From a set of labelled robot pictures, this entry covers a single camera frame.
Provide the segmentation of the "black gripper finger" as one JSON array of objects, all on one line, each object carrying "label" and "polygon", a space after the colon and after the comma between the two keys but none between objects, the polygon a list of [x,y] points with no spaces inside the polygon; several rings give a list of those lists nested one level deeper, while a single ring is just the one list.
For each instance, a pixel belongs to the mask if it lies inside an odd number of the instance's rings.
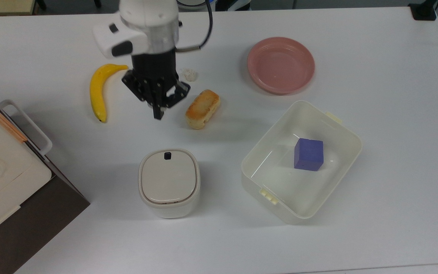
[{"label": "black gripper finger", "polygon": [[174,85],[160,80],[158,82],[158,120],[163,118],[166,108],[171,108],[186,98],[190,88],[189,84],[180,80],[176,80]]},{"label": "black gripper finger", "polygon": [[154,118],[159,120],[159,81],[136,76],[134,70],[128,70],[122,82],[140,101],[146,101],[152,107]]}]

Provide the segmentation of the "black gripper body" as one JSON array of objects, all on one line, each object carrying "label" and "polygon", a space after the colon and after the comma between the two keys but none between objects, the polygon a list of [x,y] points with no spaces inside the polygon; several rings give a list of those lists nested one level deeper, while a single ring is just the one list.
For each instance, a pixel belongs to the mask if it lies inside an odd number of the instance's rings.
[{"label": "black gripper body", "polygon": [[132,66],[132,74],[139,81],[161,80],[165,87],[172,87],[177,83],[175,49],[160,54],[134,54]]}]

